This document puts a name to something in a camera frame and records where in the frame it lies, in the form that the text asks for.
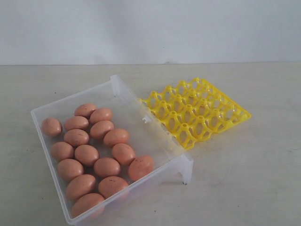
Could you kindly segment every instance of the egg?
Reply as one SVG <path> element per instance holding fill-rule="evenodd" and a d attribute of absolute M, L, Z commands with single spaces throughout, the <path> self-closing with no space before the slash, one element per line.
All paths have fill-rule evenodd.
<path fill-rule="evenodd" d="M 149 155 L 136 158 L 128 167 L 128 175 L 133 181 L 143 178 L 154 170 L 154 160 Z"/>
<path fill-rule="evenodd" d="M 42 122 L 42 132 L 50 137 L 56 137 L 63 131 L 62 124 L 56 118 L 47 118 Z"/>
<path fill-rule="evenodd" d="M 81 129 L 71 129 L 64 135 L 64 141 L 73 147 L 89 143 L 89 134 Z"/>
<path fill-rule="evenodd" d="M 94 124 L 90 130 L 90 136 L 94 139 L 103 139 L 103 137 L 112 129 L 114 124 L 111 121 L 99 121 Z"/>
<path fill-rule="evenodd" d="M 75 149 L 75 159 L 83 165 L 91 167 L 99 159 L 99 153 L 96 148 L 90 145 L 81 145 Z"/>
<path fill-rule="evenodd" d="M 94 172 L 103 178 L 117 176 L 120 173 L 120 165 L 113 158 L 101 158 L 94 164 Z"/>
<path fill-rule="evenodd" d="M 126 188 L 127 186 L 128 183 L 124 179 L 112 176 L 103 179 L 99 183 L 98 191 L 105 199 L 107 199 L 117 192 L 121 191 L 122 189 Z M 121 199 L 125 199 L 127 195 L 128 193 L 121 197 Z"/>
<path fill-rule="evenodd" d="M 80 197 L 72 206 L 71 216 L 73 218 L 79 216 L 80 214 L 86 212 L 92 207 L 100 204 L 104 201 L 104 197 L 97 193 L 90 193 Z M 97 210 L 93 215 L 100 215 L 104 210 L 104 207 Z"/>
<path fill-rule="evenodd" d="M 74 159 L 64 159 L 57 165 L 57 173 L 66 181 L 72 181 L 75 177 L 84 174 L 84 167 Z"/>
<path fill-rule="evenodd" d="M 50 153 L 57 161 L 74 157 L 73 147 L 66 142 L 57 142 L 53 144 L 50 149 Z"/>
<path fill-rule="evenodd" d="M 65 122 L 64 126 L 66 130 L 87 129 L 89 121 L 83 116 L 73 116 Z"/>
<path fill-rule="evenodd" d="M 66 198 L 72 201 L 91 193 L 96 185 L 96 179 L 90 174 L 74 178 L 66 188 Z"/>
<path fill-rule="evenodd" d="M 128 166 L 136 158 L 135 152 L 127 144 L 116 144 L 112 148 L 113 157 L 119 162 L 122 166 Z"/>
<path fill-rule="evenodd" d="M 83 116 L 87 119 L 90 118 L 93 111 L 97 109 L 97 106 L 91 103 L 87 103 L 84 105 L 79 106 L 77 109 L 75 109 L 74 115 L 75 116 Z"/>
<path fill-rule="evenodd" d="M 113 112 L 106 107 L 99 108 L 91 114 L 90 122 L 95 124 L 99 121 L 110 121 L 112 119 Z"/>
<path fill-rule="evenodd" d="M 113 129 L 103 138 L 103 143 L 108 147 L 113 147 L 119 143 L 126 143 L 130 134 L 125 129 Z"/>

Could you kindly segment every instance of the egg tray slot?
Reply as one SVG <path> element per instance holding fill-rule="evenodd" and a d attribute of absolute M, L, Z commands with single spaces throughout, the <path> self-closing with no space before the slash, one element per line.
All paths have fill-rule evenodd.
<path fill-rule="evenodd" d="M 252 116 L 205 79 L 180 81 L 162 93 L 152 91 L 142 103 L 186 149 Z"/>

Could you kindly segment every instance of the clear plastic container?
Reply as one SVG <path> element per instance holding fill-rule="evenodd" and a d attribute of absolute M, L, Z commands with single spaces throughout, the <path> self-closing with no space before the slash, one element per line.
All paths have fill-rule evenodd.
<path fill-rule="evenodd" d="M 62 123 L 65 122 L 73 116 L 74 110 L 84 103 L 93 103 L 98 107 L 110 108 L 113 111 L 112 121 L 115 127 L 129 131 L 129 145 L 132 146 L 137 156 L 150 155 L 154 159 L 155 169 L 152 173 L 133 182 L 127 176 L 127 169 L 123 168 L 121 176 L 130 184 L 129 187 L 76 218 L 72 218 L 71 208 L 73 202 L 65 197 L 67 182 L 58 176 L 56 171 L 58 162 L 50 155 L 52 144 L 63 141 L 65 130 L 59 137 L 50 138 L 41 132 L 40 127 L 42 121 L 47 117 L 55 117 Z M 106 83 L 36 108 L 31 111 L 31 114 L 69 225 L 93 225 L 99 223 L 108 214 L 118 210 L 119 207 L 148 192 L 178 172 L 182 174 L 184 184 L 190 182 L 193 159 L 172 138 L 160 121 L 140 103 L 139 99 L 117 75 L 111 76 L 111 80 Z M 101 157 L 111 156 L 111 149 L 103 146 L 101 142 L 91 140 L 90 144 L 96 146 Z M 128 193 L 127 198 L 120 199 L 125 193 Z M 105 208 L 102 214 L 97 214 L 97 211 L 103 207 Z"/>

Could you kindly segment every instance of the yellow plastic egg holder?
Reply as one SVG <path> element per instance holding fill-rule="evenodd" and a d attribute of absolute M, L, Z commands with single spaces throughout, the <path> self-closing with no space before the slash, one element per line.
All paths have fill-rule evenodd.
<path fill-rule="evenodd" d="M 251 114 L 205 79 L 180 81 L 162 93 L 152 91 L 141 101 L 186 149 L 208 140 L 213 133 L 251 118 Z"/>

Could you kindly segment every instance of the white table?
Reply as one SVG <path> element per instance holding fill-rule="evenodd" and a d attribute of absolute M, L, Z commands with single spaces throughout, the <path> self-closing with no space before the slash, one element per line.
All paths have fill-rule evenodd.
<path fill-rule="evenodd" d="M 171 178 L 103 226 L 297 226 L 301 63 L 0 66 L 0 225 L 67 225 L 30 110 L 118 74 L 139 97 L 208 79 L 253 117 L 197 145 L 192 181 Z"/>

